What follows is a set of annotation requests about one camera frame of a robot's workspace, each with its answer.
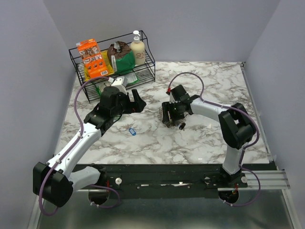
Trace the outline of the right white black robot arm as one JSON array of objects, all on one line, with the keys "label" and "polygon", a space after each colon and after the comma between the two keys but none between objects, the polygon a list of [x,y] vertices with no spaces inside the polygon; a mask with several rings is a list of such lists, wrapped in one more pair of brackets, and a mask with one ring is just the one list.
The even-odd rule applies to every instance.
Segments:
[{"label": "right white black robot arm", "polygon": [[213,104],[198,95],[190,96],[182,85],[167,89],[168,102],[162,103],[162,123],[181,125],[186,115],[202,115],[220,124],[223,139],[227,144],[226,156],[219,175],[220,183],[230,187],[236,182],[236,173],[241,169],[244,147],[252,140],[256,128],[241,103],[232,106]]}]

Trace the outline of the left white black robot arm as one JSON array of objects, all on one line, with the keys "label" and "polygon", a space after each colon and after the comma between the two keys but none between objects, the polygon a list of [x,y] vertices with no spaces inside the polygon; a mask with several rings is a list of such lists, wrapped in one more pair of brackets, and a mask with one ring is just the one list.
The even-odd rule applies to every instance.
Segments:
[{"label": "left white black robot arm", "polygon": [[38,162],[33,168],[33,192],[39,200],[46,200],[60,208],[73,192],[87,186],[102,188],[106,177],[102,169],[95,166],[74,171],[82,156],[114,124],[117,116],[140,113],[146,102],[136,89],[132,90],[134,100],[118,87],[108,86],[101,94],[100,102],[81,119],[81,127],[72,140],[47,163]]}]

